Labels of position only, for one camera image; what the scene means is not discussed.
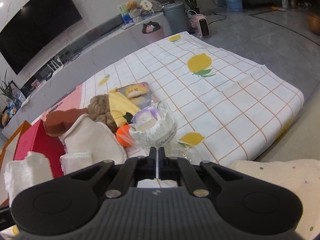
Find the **pink bucket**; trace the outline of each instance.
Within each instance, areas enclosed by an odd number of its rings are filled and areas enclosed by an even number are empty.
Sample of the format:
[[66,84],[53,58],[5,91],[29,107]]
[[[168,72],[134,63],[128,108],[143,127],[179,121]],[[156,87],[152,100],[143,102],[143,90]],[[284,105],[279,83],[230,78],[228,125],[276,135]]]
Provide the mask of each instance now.
[[162,40],[165,38],[165,35],[164,35],[164,29],[163,29],[163,26],[160,25],[160,29],[155,31],[155,32],[152,32],[152,33],[146,33],[146,34],[143,34],[147,40],[147,42],[149,44],[153,43],[153,42],[156,42],[156,41],[159,41],[159,40]]

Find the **power cord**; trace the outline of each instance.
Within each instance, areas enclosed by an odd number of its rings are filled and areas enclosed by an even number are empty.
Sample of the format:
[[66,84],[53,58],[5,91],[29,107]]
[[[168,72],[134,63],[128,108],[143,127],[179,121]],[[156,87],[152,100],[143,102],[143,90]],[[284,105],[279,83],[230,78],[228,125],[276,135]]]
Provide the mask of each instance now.
[[80,46],[77,46],[74,50],[70,48],[71,54],[66,56],[68,60],[67,63],[76,60],[81,55],[82,50],[83,49]]
[[[225,6],[226,6],[226,5],[220,6],[220,5],[216,4],[214,0],[212,0],[212,1],[213,1],[213,3],[214,3],[216,6],[218,6],[218,7],[225,7]],[[225,19],[227,18],[227,16],[226,16],[226,15],[223,15],[223,14],[218,14],[218,13],[213,13],[213,14],[214,14],[214,15],[223,16],[224,18],[223,18],[223,19],[219,19],[219,20],[212,21],[212,22],[208,23],[208,25],[211,24],[211,23],[217,22],[217,21],[223,21],[223,20],[225,20]]]
[[219,13],[213,13],[213,14],[214,14],[214,15],[224,16],[224,18],[223,18],[223,19],[219,19],[219,20],[212,21],[212,22],[208,23],[208,25],[210,25],[211,23],[217,22],[217,21],[223,21],[223,20],[225,20],[225,19],[227,18],[227,16],[226,16],[226,15],[223,15],[223,14],[219,14]]
[[218,7],[225,7],[225,6],[227,6],[227,5],[220,6],[220,5],[216,4],[214,0],[212,0],[212,1],[213,1],[213,3],[214,3],[216,6],[218,6]]

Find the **white bedsheet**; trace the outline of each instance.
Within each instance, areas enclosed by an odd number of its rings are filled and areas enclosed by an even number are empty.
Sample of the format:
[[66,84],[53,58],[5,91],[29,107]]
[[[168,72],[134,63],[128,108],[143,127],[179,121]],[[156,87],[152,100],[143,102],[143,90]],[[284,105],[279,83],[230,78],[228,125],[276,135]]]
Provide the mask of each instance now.
[[[304,103],[303,94],[265,65],[186,32],[174,36],[174,41],[150,44],[89,78],[80,107],[112,88],[145,81],[173,111],[178,137],[192,131],[205,137],[189,150],[200,160],[225,166],[254,160],[288,128]],[[191,72],[188,60],[203,53],[211,65],[205,72]],[[98,86],[106,75],[108,82]],[[146,154],[134,147],[127,152],[129,157]]]

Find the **yellow cloth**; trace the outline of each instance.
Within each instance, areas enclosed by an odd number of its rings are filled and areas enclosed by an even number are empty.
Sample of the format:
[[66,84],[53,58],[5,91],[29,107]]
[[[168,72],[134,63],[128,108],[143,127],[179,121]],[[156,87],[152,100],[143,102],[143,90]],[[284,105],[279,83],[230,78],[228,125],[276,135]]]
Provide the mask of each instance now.
[[116,91],[111,91],[109,93],[109,105],[110,113],[118,127],[127,123],[127,120],[123,117],[126,112],[135,115],[140,111],[139,107],[131,103],[123,94]]

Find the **red box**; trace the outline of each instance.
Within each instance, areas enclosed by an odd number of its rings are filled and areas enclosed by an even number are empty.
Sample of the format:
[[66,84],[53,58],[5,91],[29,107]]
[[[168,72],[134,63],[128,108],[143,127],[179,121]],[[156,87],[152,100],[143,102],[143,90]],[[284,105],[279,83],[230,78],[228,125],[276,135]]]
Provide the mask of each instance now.
[[41,119],[21,135],[13,160],[24,160],[29,151],[42,153],[49,159],[54,178],[63,176],[60,156],[65,154],[64,146],[58,137],[45,133]]

